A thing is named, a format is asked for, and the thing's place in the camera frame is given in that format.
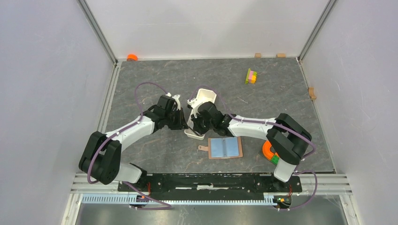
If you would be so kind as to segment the white rectangular tray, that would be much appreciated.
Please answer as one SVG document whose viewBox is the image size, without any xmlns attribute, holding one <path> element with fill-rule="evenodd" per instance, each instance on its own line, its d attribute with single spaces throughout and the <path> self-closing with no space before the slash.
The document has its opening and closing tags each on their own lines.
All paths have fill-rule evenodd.
<svg viewBox="0 0 398 225">
<path fill-rule="evenodd" d="M 217 94 L 212 90 L 199 88 L 195 98 L 200 99 L 202 101 L 202 104 L 206 103 L 206 102 L 214 103 L 216 100 L 216 96 L 217 96 Z M 188 129 L 185 129 L 184 133 L 189 138 L 193 138 L 196 140 L 203 140 L 205 138 L 205 135 L 198 135 L 196 132 L 193 131 L 193 122 L 190 119 L 191 116 L 192 116 L 192 114 L 190 113 L 189 118 L 187 120 Z"/>
</svg>

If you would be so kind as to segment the brown leather card holder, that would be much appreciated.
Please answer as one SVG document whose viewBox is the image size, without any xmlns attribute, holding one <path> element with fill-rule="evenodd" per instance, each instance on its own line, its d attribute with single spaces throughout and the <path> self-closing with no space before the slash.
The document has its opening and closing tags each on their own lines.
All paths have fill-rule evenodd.
<svg viewBox="0 0 398 225">
<path fill-rule="evenodd" d="M 208 138 L 208 145 L 199 145 L 198 150 L 206 151 L 209 159 L 230 159 L 243 157 L 240 137 Z"/>
</svg>

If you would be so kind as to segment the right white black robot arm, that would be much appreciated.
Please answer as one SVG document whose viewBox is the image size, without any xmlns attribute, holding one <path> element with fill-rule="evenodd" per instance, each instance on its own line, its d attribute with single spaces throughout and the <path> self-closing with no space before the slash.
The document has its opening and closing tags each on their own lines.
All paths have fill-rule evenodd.
<svg viewBox="0 0 398 225">
<path fill-rule="evenodd" d="M 210 101 L 188 104 L 193 130 L 203 135 L 212 130 L 220 136 L 245 136 L 268 141 L 279 156 L 271 178 L 271 186 L 276 191 L 284 191 L 290 185 L 300 161 L 313 146 L 311 134 L 290 115 L 281 113 L 271 119 L 254 119 L 235 114 L 223 114 Z"/>
</svg>

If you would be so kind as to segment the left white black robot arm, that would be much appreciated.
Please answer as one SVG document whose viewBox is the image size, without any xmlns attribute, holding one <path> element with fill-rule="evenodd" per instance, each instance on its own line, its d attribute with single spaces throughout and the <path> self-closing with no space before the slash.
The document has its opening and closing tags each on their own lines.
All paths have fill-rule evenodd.
<svg viewBox="0 0 398 225">
<path fill-rule="evenodd" d="M 184 130 L 188 125 L 179 101 L 180 96 L 166 94 L 158 103 L 144 111 L 134 121 L 108 133 L 93 132 L 86 144 L 78 168 L 88 175 L 90 183 L 107 185 L 113 181 L 126 181 L 136 191 L 147 186 L 144 169 L 121 162 L 122 152 L 139 139 L 168 127 Z"/>
</svg>

